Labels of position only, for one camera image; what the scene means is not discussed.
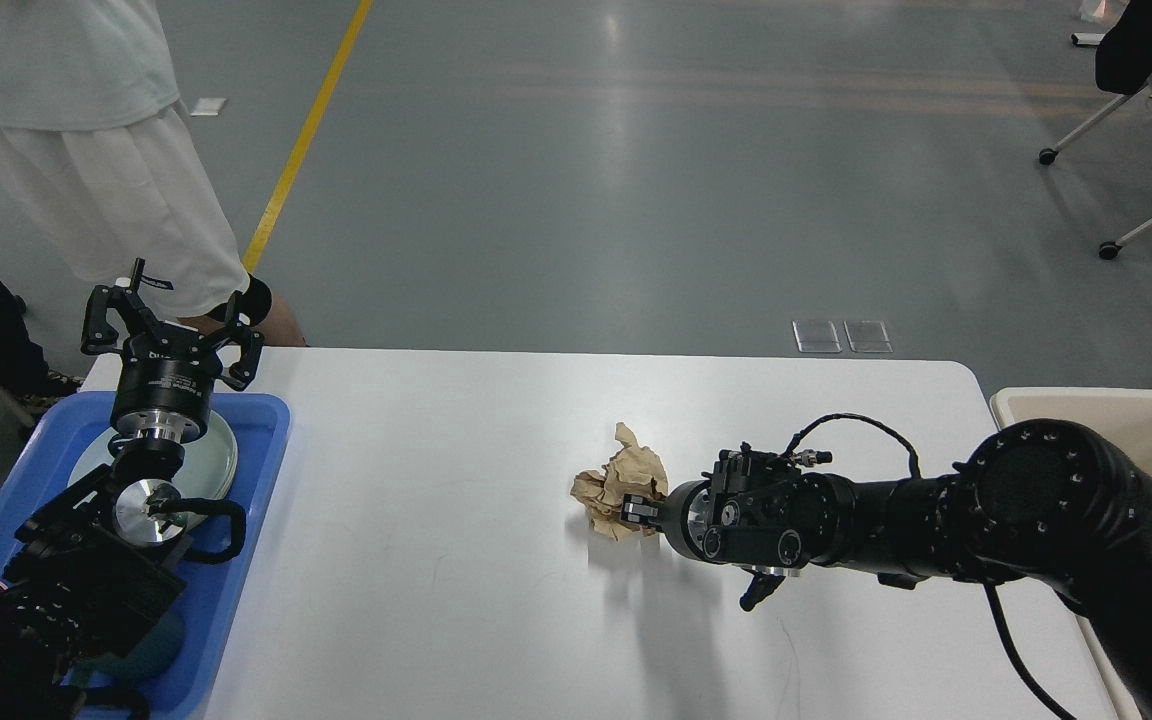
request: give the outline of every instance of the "white shirt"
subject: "white shirt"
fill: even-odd
[[[0,0],[0,126],[128,126],[177,98],[156,0]]]

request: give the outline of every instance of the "blue tray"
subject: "blue tray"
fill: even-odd
[[[41,418],[0,488],[0,577],[6,562],[22,547],[13,533],[37,507],[63,491],[78,456],[109,427],[113,402],[113,392],[82,392],[66,397]],[[164,674],[137,684],[154,708],[152,717],[161,720],[191,715],[217,677],[291,425],[287,406],[273,395],[217,393],[211,409],[223,416],[238,439],[238,468],[228,498],[247,508],[247,546],[225,564],[177,566],[179,577],[188,583],[173,606],[184,621],[184,646]],[[229,538],[228,523],[207,520],[192,535],[195,547],[220,550]],[[79,717],[122,720],[127,711],[88,708]]]

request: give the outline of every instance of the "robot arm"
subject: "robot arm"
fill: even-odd
[[[119,705],[147,717],[131,688],[63,684],[79,657],[128,655],[184,591],[179,561],[218,564],[243,548],[247,510],[228,500],[182,498],[172,483],[184,445],[207,432],[215,380],[243,389],[260,357],[260,333],[238,323],[237,294],[219,331],[204,336],[160,323],[137,295],[143,262],[131,281],[97,286],[88,302],[83,353],[122,356],[109,424],[114,458],[51,498],[24,521],[24,547],[3,569],[12,588],[0,596],[0,719],[70,720],[84,705]],[[114,310],[127,338],[108,323]],[[223,367],[217,351],[241,347]],[[217,552],[191,547],[188,511],[225,515],[229,544]]]
[[[995,585],[1030,577],[1091,621],[1152,717],[1152,478],[1092,430],[1029,420],[1002,430],[940,478],[854,483],[804,471],[805,454],[722,450],[713,473],[622,520],[677,553],[755,575],[746,611],[805,564]]]

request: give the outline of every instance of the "gray floor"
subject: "gray floor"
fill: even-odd
[[[164,1],[247,238],[353,0]],[[1036,0],[376,0],[259,274],[319,346],[797,356],[795,319],[1009,386],[1152,387],[1152,103]],[[88,290],[0,190],[0,275],[82,372]],[[366,373],[365,367],[358,372]],[[20,448],[0,409],[0,482]]]

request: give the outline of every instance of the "sneaker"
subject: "sneaker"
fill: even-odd
[[[63,397],[69,397],[73,393],[78,392],[78,387],[83,384],[84,379],[86,378],[65,376],[55,372],[55,370],[50,370],[44,382],[29,388],[29,392],[17,392],[13,393],[13,395],[20,406],[24,407],[26,414],[43,415],[47,410],[51,410],[51,407],[63,400]]]

